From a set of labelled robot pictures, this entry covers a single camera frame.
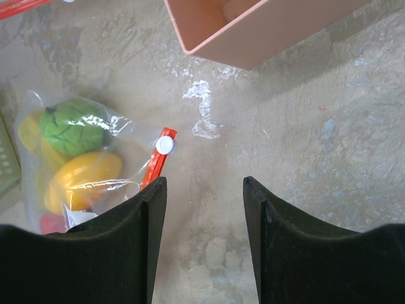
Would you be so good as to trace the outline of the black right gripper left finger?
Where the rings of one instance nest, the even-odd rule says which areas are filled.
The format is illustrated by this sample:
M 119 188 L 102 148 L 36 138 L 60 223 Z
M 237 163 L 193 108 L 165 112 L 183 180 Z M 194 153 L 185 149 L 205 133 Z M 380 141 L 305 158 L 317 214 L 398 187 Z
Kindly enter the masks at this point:
M 1 226 L 2 303 L 150 303 L 167 202 L 157 178 L 65 233 Z

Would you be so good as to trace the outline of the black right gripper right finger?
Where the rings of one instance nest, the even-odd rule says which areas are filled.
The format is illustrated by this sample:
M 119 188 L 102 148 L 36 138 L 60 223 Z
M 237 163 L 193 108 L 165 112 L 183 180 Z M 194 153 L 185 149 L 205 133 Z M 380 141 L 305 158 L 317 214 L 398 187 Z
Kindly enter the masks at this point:
M 404 225 L 354 232 L 246 177 L 243 201 L 260 303 L 403 303 Z

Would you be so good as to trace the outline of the clear zip bag orange seal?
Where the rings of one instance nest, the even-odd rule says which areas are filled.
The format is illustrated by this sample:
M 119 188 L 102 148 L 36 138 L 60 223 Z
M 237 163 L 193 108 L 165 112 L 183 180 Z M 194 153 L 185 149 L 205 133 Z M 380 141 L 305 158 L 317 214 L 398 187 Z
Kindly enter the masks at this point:
M 27 218 L 66 232 L 157 179 L 177 132 L 133 121 L 71 93 L 27 91 L 15 122 Z

